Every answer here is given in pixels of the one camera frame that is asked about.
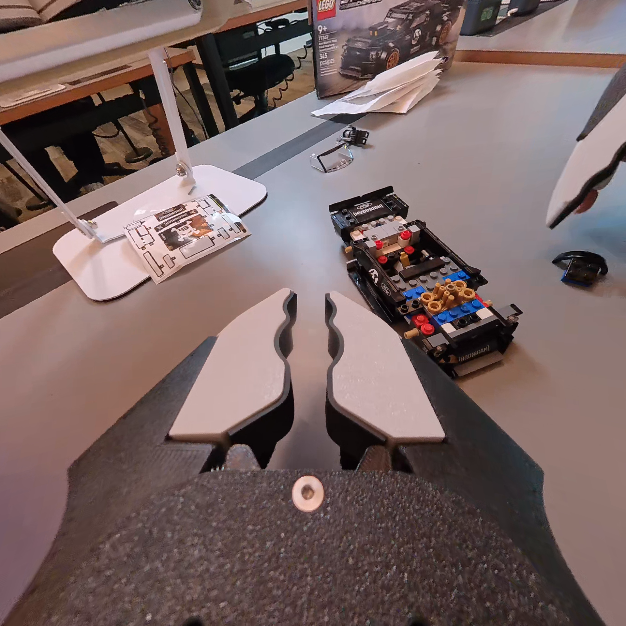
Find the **book stand with white base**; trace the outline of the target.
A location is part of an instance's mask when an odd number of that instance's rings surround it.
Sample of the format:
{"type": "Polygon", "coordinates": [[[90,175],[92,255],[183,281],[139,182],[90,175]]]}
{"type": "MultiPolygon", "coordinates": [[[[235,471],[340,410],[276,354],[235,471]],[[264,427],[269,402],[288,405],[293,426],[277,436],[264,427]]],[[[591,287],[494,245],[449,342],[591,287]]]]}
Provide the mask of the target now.
{"type": "Polygon", "coordinates": [[[233,214],[242,216],[266,197],[266,187],[212,165],[192,165],[178,112],[165,48],[148,51],[161,103],[175,146],[175,175],[98,216],[78,218],[1,132],[1,145],[20,163],[54,204],[74,224],[52,252],[68,274],[93,301],[122,296],[151,278],[125,235],[125,226],[161,210],[215,195],[233,214]]]}

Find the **black device with green display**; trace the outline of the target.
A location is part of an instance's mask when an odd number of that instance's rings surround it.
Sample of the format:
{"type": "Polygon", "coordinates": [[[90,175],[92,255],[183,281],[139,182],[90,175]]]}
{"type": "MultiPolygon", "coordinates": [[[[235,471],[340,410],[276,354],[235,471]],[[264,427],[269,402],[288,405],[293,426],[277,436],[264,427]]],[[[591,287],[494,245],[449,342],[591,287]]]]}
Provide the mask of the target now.
{"type": "Polygon", "coordinates": [[[493,28],[500,7],[501,1],[467,1],[460,35],[473,36],[493,28]]]}

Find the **black and white sticker sheet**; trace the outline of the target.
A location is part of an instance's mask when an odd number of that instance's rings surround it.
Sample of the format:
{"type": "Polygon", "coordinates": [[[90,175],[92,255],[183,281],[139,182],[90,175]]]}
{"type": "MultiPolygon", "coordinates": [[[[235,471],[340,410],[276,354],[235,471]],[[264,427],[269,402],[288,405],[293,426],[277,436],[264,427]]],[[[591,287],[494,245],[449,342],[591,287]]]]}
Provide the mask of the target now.
{"type": "Polygon", "coordinates": [[[183,267],[242,241],[250,230],[215,195],[207,195],[143,216],[125,226],[125,235],[159,284],[183,267]]]}

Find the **wooden desk with black legs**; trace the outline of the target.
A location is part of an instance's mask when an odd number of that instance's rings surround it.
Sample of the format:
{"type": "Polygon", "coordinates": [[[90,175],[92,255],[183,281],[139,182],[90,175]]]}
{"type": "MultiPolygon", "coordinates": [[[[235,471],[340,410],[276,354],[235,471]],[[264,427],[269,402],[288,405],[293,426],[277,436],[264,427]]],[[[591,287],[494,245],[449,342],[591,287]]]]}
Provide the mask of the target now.
{"type": "Polygon", "coordinates": [[[197,48],[225,129],[239,124],[215,32],[269,20],[310,1],[134,1],[125,6],[1,35],[1,95],[82,80],[56,93],[1,107],[1,124],[152,74],[148,51],[197,48]]]}

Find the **black office chair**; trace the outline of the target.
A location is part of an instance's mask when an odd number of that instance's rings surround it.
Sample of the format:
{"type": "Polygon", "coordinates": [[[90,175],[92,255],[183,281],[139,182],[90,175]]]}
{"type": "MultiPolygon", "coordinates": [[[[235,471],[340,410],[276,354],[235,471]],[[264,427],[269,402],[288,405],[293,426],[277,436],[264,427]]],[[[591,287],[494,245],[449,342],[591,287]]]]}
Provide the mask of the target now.
{"type": "Polygon", "coordinates": [[[253,98],[254,106],[239,117],[243,123],[269,111],[267,92],[292,76],[295,63],[286,54],[262,55],[257,24],[247,24],[217,33],[215,43],[231,100],[240,105],[253,98]]]}

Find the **transparent lego windshield piece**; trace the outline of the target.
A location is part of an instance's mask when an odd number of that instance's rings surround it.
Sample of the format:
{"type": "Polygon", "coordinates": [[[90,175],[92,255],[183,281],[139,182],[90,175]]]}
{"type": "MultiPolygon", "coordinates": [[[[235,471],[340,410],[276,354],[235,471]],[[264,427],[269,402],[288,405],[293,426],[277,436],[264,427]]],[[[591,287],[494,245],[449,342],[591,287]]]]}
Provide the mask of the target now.
{"type": "Polygon", "coordinates": [[[341,170],[350,165],[354,155],[345,142],[338,142],[331,149],[310,155],[311,166],[324,174],[341,170]]]}

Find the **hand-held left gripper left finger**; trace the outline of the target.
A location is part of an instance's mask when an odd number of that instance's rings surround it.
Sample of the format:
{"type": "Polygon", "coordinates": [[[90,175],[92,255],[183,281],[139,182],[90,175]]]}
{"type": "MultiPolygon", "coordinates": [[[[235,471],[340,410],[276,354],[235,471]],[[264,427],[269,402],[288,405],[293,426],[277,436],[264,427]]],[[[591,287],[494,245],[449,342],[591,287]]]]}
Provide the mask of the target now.
{"type": "Polygon", "coordinates": [[[265,469],[293,426],[287,357],[297,295],[280,289],[233,319],[218,335],[168,437],[223,452],[248,446],[265,469]]]}

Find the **partly built lego car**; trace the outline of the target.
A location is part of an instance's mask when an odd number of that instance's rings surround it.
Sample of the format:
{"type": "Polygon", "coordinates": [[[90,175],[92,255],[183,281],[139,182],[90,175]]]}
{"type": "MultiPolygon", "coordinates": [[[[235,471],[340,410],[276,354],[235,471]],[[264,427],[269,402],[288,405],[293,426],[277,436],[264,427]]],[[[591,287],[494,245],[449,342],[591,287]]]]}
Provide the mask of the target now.
{"type": "Polygon", "coordinates": [[[522,311],[496,308],[488,284],[422,220],[392,186],[330,204],[348,275],[370,309],[422,349],[450,377],[502,362],[522,311]]]}

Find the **black lego wheel arch piece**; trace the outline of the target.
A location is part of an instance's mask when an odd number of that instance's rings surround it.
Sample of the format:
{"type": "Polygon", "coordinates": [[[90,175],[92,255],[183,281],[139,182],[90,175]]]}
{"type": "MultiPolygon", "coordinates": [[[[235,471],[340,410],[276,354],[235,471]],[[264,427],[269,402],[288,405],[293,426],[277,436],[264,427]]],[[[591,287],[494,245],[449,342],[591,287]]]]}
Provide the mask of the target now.
{"type": "Polygon", "coordinates": [[[563,283],[577,287],[591,287],[608,273],[603,256],[583,250],[560,253],[552,260],[552,264],[564,268],[561,276],[563,283]]]}

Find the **instruction booklet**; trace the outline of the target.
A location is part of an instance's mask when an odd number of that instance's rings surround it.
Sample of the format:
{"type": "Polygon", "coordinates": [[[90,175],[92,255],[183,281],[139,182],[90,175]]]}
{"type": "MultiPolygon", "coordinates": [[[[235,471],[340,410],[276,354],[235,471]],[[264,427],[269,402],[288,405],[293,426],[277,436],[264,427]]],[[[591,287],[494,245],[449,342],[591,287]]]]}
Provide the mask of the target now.
{"type": "Polygon", "coordinates": [[[202,1],[1,1],[1,33],[128,7],[201,12],[202,1]]]}

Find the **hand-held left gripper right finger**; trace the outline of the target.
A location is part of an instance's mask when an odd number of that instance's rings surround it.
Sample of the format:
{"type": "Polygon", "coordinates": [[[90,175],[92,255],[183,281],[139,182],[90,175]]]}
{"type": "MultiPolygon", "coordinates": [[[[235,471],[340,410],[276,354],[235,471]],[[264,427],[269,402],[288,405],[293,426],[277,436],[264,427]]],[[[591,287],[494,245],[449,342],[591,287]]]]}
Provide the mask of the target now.
{"type": "Polygon", "coordinates": [[[325,425],[343,469],[366,450],[441,444],[446,434],[400,336],[337,291],[325,295],[331,365],[325,425]]]}

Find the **white paper sheets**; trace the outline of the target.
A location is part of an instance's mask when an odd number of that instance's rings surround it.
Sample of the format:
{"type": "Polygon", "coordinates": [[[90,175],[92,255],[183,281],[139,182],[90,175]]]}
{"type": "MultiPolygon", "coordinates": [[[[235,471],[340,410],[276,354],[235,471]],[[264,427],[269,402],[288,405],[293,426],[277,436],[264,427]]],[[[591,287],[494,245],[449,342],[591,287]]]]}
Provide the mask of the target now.
{"type": "Polygon", "coordinates": [[[438,51],[424,53],[388,69],[363,87],[313,111],[312,116],[356,116],[368,113],[408,113],[438,84],[442,69],[438,51]]]}

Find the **lego set box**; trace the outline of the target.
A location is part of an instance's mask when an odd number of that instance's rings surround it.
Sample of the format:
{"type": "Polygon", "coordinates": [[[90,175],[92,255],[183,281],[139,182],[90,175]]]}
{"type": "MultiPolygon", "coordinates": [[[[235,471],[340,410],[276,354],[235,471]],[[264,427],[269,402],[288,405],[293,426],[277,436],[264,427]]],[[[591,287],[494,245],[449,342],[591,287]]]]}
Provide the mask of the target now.
{"type": "Polygon", "coordinates": [[[378,74],[436,53],[448,69],[466,1],[311,1],[317,97],[356,90],[378,74]]]}

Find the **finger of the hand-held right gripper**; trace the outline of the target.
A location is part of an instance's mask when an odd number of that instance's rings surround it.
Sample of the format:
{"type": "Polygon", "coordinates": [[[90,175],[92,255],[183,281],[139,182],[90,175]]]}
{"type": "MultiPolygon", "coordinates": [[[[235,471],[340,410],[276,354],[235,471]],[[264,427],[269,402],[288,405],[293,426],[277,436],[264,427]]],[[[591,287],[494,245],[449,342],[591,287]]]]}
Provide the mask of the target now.
{"type": "Polygon", "coordinates": [[[597,196],[614,178],[617,170],[625,164],[624,160],[620,160],[610,167],[606,167],[593,174],[590,180],[585,184],[584,196],[597,196]]]}
{"type": "Polygon", "coordinates": [[[581,141],[575,146],[553,190],[546,226],[554,229],[571,215],[591,189],[611,178],[625,158],[623,141],[581,141]]]}

